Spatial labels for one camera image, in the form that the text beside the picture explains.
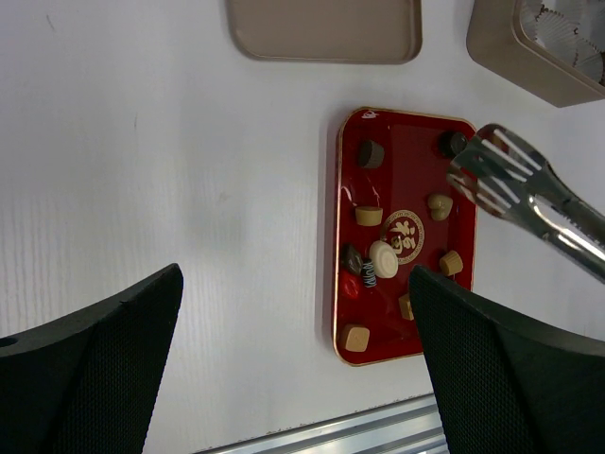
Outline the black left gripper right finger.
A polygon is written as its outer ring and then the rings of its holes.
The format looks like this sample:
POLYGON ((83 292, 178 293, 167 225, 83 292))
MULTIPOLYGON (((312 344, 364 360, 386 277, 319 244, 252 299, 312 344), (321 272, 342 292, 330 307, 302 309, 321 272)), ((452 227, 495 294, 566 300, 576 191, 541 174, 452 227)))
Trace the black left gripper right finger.
POLYGON ((603 341, 422 266, 408 286, 450 452, 603 452, 603 341))

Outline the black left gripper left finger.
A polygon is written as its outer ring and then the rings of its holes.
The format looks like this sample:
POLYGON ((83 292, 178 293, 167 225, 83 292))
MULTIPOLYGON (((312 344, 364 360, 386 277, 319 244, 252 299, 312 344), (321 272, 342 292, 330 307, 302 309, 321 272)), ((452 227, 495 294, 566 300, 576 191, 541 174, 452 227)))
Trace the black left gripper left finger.
POLYGON ((142 452, 182 293, 182 271, 171 264, 2 338, 2 452, 142 452))

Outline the beige heart chocolate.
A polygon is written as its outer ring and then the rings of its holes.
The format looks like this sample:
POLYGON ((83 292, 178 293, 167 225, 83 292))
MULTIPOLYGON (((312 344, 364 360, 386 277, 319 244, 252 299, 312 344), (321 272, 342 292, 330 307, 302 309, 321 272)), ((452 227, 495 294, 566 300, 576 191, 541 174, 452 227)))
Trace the beige heart chocolate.
POLYGON ((435 221, 446 220, 453 208, 453 199, 443 194, 431 194, 427 200, 430 216, 435 221))

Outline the metal serving tongs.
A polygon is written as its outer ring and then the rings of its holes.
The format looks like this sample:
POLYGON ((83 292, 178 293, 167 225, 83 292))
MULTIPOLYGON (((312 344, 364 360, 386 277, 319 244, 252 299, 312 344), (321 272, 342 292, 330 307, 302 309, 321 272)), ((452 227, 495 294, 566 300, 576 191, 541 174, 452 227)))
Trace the metal serving tongs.
POLYGON ((450 162, 446 179, 485 212, 541 239, 604 281, 604 216, 513 131, 494 123, 481 128, 450 162))

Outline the tan round chocolate cup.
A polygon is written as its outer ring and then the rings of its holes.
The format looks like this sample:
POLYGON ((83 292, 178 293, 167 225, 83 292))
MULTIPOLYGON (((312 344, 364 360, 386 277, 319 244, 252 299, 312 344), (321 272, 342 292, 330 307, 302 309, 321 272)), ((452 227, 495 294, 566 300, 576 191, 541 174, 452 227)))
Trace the tan round chocolate cup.
POLYGON ((354 215, 356 223, 360 226, 377 226, 382 222, 383 209, 376 206, 357 206, 354 215))

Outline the dark round chocolate cup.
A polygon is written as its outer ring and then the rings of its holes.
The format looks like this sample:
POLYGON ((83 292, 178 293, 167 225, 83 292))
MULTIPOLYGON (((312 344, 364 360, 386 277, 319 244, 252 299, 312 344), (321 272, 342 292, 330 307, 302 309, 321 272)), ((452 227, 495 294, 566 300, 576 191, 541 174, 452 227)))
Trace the dark round chocolate cup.
POLYGON ((383 164, 384 147, 372 140, 363 141, 357 153, 357 165, 362 168, 374 169, 383 164))

